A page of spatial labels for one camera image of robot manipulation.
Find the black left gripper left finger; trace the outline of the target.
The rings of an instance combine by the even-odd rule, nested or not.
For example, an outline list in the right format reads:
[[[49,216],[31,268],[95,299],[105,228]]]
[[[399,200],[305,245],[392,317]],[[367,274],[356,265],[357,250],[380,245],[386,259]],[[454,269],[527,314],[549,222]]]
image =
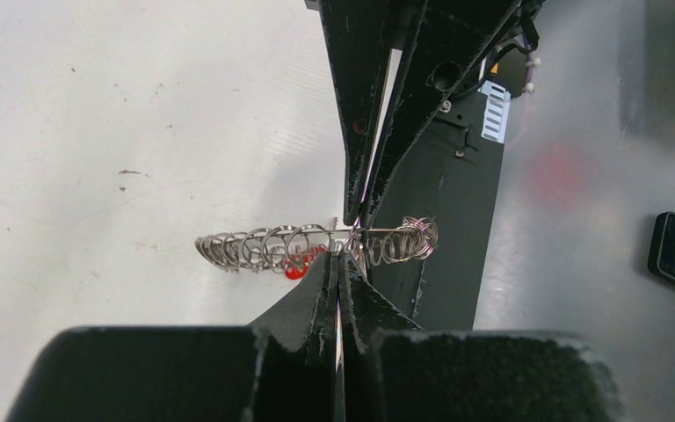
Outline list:
[[[40,352],[10,421],[330,421],[338,257],[245,326],[82,326]]]

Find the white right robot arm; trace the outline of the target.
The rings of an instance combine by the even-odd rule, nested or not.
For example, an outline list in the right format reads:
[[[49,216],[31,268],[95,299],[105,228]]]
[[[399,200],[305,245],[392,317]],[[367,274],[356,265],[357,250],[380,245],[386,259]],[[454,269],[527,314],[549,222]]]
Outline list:
[[[539,46],[539,1],[309,1],[321,20],[345,151],[343,222],[371,224],[442,104],[509,51]]]

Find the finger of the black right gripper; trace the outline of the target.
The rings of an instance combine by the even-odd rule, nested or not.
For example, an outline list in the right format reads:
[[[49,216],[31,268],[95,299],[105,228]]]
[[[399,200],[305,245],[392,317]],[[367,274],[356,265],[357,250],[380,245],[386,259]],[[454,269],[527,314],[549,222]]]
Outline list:
[[[343,224],[359,217],[396,29],[396,1],[319,1],[345,151]]]
[[[360,223],[373,225],[399,164],[513,21],[517,1],[425,1],[403,48]]]

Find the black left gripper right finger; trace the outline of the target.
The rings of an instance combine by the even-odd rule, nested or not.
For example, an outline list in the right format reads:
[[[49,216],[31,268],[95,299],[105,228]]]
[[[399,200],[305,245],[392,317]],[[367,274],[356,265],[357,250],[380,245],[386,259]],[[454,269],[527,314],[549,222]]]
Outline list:
[[[620,421],[606,363],[563,331],[424,330],[338,257],[349,421]]]

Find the red key tag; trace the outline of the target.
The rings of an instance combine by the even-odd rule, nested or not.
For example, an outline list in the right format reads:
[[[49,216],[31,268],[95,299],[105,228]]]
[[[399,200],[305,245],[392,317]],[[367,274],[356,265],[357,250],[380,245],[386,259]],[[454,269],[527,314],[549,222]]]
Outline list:
[[[302,279],[308,272],[311,263],[323,252],[326,252],[326,248],[322,245],[311,247],[306,251],[297,251],[287,260],[284,274],[290,280]]]

